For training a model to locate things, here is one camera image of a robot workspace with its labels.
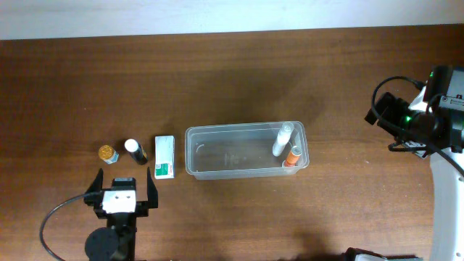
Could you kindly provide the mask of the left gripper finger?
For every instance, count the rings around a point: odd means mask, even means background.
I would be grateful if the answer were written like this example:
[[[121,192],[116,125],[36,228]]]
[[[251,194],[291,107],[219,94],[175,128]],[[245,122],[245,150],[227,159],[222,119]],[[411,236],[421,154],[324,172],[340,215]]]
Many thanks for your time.
[[[88,187],[84,203],[86,205],[99,205],[102,201],[102,185],[103,185],[104,171],[100,168],[94,181]]]
[[[147,174],[146,174],[146,183],[147,183],[147,201],[146,201],[146,207],[148,209],[154,209],[158,208],[158,190],[157,187],[154,184],[150,168],[147,168]]]

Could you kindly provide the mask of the small jar gold lid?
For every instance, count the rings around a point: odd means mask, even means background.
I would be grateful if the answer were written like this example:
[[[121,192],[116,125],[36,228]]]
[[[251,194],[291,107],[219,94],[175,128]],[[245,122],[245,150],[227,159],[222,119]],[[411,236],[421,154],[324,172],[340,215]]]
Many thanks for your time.
[[[108,165],[116,163],[119,158],[119,154],[109,145],[103,145],[98,150],[98,155],[101,160],[106,162]]]

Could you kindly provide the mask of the black bottle white cap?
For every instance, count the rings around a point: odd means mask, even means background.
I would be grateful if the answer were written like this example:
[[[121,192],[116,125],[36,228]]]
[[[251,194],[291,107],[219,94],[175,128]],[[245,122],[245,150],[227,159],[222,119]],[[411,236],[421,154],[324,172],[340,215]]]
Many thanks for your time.
[[[148,162],[146,152],[135,139],[127,139],[124,143],[124,147],[138,165],[145,165]]]

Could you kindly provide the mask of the orange tube white cap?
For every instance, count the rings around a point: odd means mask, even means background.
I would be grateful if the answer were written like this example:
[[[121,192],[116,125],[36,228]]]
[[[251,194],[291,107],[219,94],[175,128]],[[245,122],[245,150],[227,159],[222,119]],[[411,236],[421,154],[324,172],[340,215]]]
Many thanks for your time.
[[[282,162],[283,167],[294,167],[297,165],[299,158],[302,156],[302,148],[300,146],[293,146],[286,159]]]

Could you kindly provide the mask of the white squeeze bottle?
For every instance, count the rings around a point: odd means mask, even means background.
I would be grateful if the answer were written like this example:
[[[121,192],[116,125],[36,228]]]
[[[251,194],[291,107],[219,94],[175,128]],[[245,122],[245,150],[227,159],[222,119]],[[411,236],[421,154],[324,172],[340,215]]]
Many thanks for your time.
[[[294,130],[294,124],[292,122],[284,122],[278,132],[276,140],[273,144],[272,153],[273,156],[279,157],[289,142],[292,132]]]

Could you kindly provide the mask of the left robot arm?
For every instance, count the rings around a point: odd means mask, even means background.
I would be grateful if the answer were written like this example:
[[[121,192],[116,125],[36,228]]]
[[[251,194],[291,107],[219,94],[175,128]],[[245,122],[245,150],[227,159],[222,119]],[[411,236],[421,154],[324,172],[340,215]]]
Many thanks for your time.
[[[107,224],[93,231],[85,242],[90,261],[131,261],[135,259],[136,221],[158,208],[158,191],[151,173],[146,174],[147,200],[136,199],[135,178],[115,178],[110,188],[103,188],[103,170],[88,187],[84,203],[92,207]]]

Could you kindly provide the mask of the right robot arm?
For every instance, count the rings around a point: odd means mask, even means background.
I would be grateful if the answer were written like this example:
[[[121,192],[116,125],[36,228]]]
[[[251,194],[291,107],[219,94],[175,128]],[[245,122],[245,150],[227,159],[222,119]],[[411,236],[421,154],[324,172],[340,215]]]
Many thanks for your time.
[[[365,121],[393,136],[391,152],[430,159],[434,182],[431,260],[463,259],[463,68],[434,67],[428,80],[409,77],[420,93],[412,102],[374,92]]]

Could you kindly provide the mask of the clear plastic container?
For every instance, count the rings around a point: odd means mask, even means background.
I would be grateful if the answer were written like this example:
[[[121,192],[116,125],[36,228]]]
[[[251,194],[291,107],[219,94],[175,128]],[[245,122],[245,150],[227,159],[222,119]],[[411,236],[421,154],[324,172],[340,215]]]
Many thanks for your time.
[[[272,148],[284,122],[294,130],[279,157]],[[283,167],[293,146],[302,148],[294,167]],[[305,127],[299,121],[241,123],[190,127],[185,136],[185,165],[198,180],[293,175],[310,163]]]

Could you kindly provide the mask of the white green medicine box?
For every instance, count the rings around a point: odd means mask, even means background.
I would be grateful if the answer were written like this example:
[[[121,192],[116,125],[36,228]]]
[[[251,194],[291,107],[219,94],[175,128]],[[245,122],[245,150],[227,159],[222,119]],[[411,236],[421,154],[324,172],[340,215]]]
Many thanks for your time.
[[[175,177],[175,138],[174,136],[156,136],[155,141],[156,179],[171,179]]]

